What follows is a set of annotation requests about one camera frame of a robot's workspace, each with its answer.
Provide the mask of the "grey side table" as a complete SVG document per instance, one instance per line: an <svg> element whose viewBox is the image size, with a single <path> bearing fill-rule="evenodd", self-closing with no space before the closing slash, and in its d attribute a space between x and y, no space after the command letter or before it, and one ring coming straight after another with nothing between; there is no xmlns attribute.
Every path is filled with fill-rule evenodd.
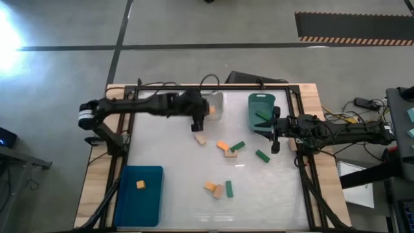
<svg viewBox="0 0 414 233"><path fill-rule="evenodd" d="M10 161L7 171L7 197L3 205L0 206L0 232L4 232L11 216L14 215L13 209L17 204L19 194L26 185L32 167L39 166L43 170L49 170L52 163L6 147L0 147L0 155Z"/></svg>

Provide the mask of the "white paper sheet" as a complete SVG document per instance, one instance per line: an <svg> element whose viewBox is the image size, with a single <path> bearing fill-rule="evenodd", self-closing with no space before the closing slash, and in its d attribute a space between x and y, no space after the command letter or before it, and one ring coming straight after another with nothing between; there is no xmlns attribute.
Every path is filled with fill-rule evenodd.
<svg viewBox="0 0 414 233"><path fill-rule="evenodd" d="M337 169L339 176L343 176L350 173L362 171L365 168L340 161L337 163ZM343 189L343 194L347 203L352 203L368 208L375 207L372 183Z"/></svg>

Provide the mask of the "black power adapter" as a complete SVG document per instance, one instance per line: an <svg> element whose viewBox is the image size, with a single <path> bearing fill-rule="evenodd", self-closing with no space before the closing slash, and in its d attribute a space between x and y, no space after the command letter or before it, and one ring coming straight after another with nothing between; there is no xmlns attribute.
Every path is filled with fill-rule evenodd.
<svg viewBox="0 0 414 233"><path fill-rule="evenodd" d="M378 111L379 108L380 108L380 106L377 104L376 101L368 100L368 99L365 99L365 98L359 98L359 97L356 97L353 100L353 104L356 107L361 107L361 108L369 109L369 110L372 110L372 111Z"/></svg>

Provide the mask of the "teal plastic bin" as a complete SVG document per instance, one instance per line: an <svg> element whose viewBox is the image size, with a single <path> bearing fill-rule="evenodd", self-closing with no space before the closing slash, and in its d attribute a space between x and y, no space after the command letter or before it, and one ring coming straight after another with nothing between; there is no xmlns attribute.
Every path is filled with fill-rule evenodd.
<svg viewBox="0 0 414 233"><path fill-rule="evenodd" d="M272 94L253 93L248 97L248 124L252 131L265 131L271 127L257 127L256 124L266 122L255 114L256 111L263 111L272 117L272 110L276 97Z"/></svg>

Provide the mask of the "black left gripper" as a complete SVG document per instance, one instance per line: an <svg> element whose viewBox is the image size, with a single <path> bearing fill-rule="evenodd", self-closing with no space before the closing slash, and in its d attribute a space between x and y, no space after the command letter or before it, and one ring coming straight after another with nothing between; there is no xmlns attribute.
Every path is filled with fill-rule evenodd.
<svg viewBox="0 0 414 233"><path fill-rule="evenodd" d="M180 110L185 116L192 117L192 132L200 132L204 130L204 118L211 118L212 113L209 107L212 104L202 97L200 89L187 89L180 96Z"/></svg>

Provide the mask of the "black diagonal bar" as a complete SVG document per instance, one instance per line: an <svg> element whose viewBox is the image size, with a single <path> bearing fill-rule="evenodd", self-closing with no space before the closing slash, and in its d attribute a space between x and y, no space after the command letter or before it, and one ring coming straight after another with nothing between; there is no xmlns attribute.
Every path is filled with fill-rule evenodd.
<svg viewBox="0 0 414 233"><path fill-rule="evenodd" d="M349 173L340 177L343 189L384 181L401 174L401 166L398 162L385 162L371 168Z"/></svg>

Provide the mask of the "black device with blue light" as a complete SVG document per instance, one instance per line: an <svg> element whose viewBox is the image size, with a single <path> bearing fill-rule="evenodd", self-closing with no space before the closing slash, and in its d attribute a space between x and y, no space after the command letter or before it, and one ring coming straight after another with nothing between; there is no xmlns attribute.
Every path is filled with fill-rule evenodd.
<svg viewBox="0 0 414 233"><path fill-rule="evenodd" d="M0 127L0 146L13 148L16 144L17 135L7 129Z"/></svg>

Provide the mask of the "dark drawer cabinet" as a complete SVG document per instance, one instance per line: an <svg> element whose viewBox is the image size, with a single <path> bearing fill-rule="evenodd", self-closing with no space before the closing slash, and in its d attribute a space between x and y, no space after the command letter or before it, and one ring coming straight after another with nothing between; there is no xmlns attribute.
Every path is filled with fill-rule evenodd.
<svg viewBox="0 0 414 233"><path fill-rule="evenodd" d="M414 199L398 202L404 233L414 233Z"/></svg>

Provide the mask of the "white plastic bin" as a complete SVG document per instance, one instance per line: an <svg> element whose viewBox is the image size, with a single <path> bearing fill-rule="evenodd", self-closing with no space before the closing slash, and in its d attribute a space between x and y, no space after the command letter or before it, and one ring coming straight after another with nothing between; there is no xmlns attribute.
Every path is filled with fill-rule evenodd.
<svg viewBox="0 0 414 233"><path fill-rule="evenodd" d="M203 93L202 97L209 101L212 104L212 106L215 106L216 108L216 113L212 114L211 118L206 118L206 120L220 120L224 111L224 95L221 92Z"/></svg>

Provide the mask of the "blue plastic bin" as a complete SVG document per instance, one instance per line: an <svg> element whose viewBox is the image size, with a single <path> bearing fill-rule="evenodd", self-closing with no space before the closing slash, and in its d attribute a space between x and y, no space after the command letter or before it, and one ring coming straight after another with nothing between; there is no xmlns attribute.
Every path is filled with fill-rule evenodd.
<svg viewBox="0 0 414 233"><path fill-rule="evenodd" d="M145 189L136 187L140 180L145 181ZM126 166L121 174L114 226L157 226L161 217L163 185L163 167Z"/></svg>

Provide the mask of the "black desk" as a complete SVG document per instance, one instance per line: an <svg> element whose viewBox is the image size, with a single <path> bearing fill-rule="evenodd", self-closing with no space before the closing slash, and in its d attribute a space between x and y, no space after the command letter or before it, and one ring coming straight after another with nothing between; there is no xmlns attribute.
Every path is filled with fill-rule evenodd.
<svg viewBox="0 0 414 233"><path fill-rule="evenodd" d="M414 107L414 86L386 89L387 104L396 138L402 176L414 181L414 138L407 132L414 128L407 110Z"/></svg>

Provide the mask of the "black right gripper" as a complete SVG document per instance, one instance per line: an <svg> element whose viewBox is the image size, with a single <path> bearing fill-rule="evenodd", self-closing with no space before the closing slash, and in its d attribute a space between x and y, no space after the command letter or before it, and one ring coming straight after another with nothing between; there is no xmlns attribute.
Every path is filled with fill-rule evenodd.
<svg viewBox="0 0 414 233"><path fill-rule="evenodd" d="M280 137L295 137L293 132L292 117L280 117L281 109L275 106L272 110L272 118L266 122L260 123L260 127L271 127L263 132L263 136L272 140L271 153L278 154L280 151Z"/></svg>

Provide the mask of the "black hazard-striped floor mat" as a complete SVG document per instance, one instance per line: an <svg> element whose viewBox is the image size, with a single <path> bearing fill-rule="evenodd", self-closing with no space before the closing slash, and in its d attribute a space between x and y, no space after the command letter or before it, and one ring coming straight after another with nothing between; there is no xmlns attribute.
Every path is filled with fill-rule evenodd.
<svg viewBox="0 0 414 233"><path fill-rule="evenodd" d="M414 17L384 14L295 12L300 41L414 46Z"/></svg>

